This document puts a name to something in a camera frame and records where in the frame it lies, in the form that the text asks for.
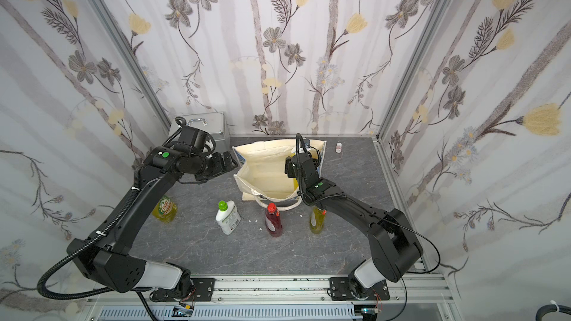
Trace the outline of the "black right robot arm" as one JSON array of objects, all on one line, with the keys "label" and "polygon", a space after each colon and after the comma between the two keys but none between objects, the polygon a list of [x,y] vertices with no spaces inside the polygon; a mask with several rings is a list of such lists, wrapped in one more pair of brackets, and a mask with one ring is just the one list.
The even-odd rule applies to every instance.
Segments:
[{"label": "black right robot arm", "polygon": [[421,258],[422,245],[402,211],[379,209],[346,194],[319,176],[310,153],[287,158],[285,174],[296,179],[306,205],[340,216],[367,237],[371,257],[349,273],[347,296],[366,299],[380,282],[400,281]]}]

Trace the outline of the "large yellow pump soap bottle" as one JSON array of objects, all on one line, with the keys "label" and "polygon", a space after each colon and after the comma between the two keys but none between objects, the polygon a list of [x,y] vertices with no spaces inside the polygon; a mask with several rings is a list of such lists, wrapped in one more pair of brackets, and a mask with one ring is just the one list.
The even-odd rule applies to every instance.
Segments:
[{"label": "large yellow pump soap bottle", "polygon": [[[295,155],[302,152],[310,152],[312,153],[313,156],[319,155],[319,165],[320,165],[321,153],[319,153],[318,150],[315,150],[312,147],[307,147],[303,138],[297,138],[295,143]],[[303,179],[301,181],[297,181],[300,192],[303,193],[306,187],[317,183],[319,178],[320,176],[318,173],[318,168],[317,171],[313,172],[309,172],[309,170],[307,169],[306,172],[304,173]]]}]

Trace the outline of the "yellow-green bottle red cap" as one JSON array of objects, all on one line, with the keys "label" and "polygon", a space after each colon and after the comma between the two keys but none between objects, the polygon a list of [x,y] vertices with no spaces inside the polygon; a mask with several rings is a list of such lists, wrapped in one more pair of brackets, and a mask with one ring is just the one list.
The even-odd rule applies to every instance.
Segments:
[{"label": "yellow-green bottle red cap", "polygon": [[313,206],[312,214],[309,220],[309,228],[312,233],[319,234],[323,231],[326,214],[327,211],[319,209],[316,206]]}]

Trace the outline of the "white bottle green cap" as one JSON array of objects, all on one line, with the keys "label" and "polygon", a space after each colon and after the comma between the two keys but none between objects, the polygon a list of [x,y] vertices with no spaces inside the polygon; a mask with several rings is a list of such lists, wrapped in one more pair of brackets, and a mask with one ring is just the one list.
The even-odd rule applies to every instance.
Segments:
[{"label": "white bottle green cap", "polygon": [[218,203],[216,221],[225,235],[232,234],[241,220],[241,215],[239,215],[234,201],[220,201]]}]

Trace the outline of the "cream canvas shopping bag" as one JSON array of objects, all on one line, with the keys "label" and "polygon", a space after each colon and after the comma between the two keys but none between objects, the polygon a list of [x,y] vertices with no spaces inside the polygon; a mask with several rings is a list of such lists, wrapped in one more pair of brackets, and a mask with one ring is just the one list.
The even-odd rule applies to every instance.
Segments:
[{"label": "cream canvas shopping bag", "polygon": [[257,202],[263,208],[273,202],[279,211],[302,204],[298,184],[285,172],[286,159],[295,153],[294,139],[257,141],[234,147],[239,171],[234,175],[244,202]]}]

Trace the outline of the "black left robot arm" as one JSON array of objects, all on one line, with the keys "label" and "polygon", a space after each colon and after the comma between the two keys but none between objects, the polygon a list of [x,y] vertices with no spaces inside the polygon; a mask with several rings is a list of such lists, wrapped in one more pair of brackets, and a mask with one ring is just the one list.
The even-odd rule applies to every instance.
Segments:
[{"label": "black left robot arm", "polygon": [[[67,255],[50,267],[37,282],[37,292],[52,300],[76,300],[111,291],[126,293],[155,289],[162,301],[189,297],[195,286],[186,268],[132,257],[129,251],[139,231],[168,190],[185,174],[203,184],[237,167],[229,152],[209,156],[157,147],[134,173],[129,192],[104,222],[68,246]],[[48,288],[48,280],[73,262],[81,274],[100,288],[62,294]]]}]

